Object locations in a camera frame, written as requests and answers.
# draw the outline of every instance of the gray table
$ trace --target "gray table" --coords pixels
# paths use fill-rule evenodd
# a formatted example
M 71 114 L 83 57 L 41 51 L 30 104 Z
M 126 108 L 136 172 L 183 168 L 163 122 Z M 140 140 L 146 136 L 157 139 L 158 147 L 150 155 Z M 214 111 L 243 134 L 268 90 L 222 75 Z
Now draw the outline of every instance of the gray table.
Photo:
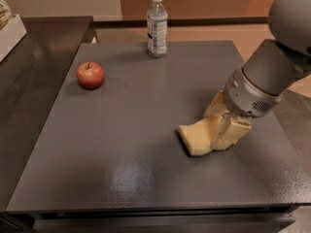
M 104 66 L 83 90 L 75 71 Z M 15 213 L 247 210 L 311 204 L 311 180 L 272 113 L 236 146 L 188 157 L 176 131 L 198 121 L 243 64 L 232 42 L 83 44 L 7 211 Z

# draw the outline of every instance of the black counter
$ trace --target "black counter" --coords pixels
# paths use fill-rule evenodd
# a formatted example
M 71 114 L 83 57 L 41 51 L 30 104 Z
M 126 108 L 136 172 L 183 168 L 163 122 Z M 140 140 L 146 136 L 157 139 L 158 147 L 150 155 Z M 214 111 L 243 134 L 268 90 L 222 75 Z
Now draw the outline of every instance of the black counter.
M 0 63 L 0 213 L 5 212 L 92 17 L 23 18 L 27 34 Z

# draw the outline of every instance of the wall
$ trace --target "wall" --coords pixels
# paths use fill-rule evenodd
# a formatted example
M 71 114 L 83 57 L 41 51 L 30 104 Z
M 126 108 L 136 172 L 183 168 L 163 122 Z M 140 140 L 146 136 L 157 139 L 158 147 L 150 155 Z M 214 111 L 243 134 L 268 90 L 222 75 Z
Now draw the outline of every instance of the wall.
M 12 10 L 25 17 L 94 16 L 120 20 L 121 0 L 8 0 Z
M 266 17 L 274 0 L 164 0 L 171 18 Z M 8 0 L 25 17 L 145 19 L 151 0 Z

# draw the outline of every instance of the dark gray tabletop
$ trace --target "dark gray tabletop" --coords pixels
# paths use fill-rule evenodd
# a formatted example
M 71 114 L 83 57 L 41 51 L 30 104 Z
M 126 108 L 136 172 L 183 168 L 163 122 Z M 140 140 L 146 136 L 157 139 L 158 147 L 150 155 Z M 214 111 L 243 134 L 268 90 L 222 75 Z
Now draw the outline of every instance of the dark gray tabletop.
M 9 204 L 91 21 L 24 18 L 27 34 L 0 63 L 0 213 Z
M 79 64 L 104 66 L 96 90 Z M 8 212 L 172 210 L 311 204 L 311 180 L 272 113 L 237 145 L 188 157 L 179 124 L 198 121 L 243 61 L 232 42 L 81 45 Z

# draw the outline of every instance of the floor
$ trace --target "floor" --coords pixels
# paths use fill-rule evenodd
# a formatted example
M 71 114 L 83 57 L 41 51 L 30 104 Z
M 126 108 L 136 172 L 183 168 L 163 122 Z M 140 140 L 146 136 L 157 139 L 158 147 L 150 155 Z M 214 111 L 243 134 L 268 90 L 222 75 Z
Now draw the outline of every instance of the floor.
M 145 42 L 147 30 L 145 28 L 97 29 L 99 42 Z M 212 41 L 231 40 L 238 48 L 242 58 L 246 61 L 264 39 L 273 39 L 266 24 L 252 25 L 221 25 L 221 26 L 192 26 L 171 27 L 168 41 Z M 289 90 L 301 94 L 300 100 L 305 108 L 311 111 L 311 75 L 293 84 Z M 311 176 L 311 150 L 300 151 L 297 155 Z M 311 232 L 311 207 L 300 207 L 294 211 L 296 223 L 281 231 L 281 233 Z

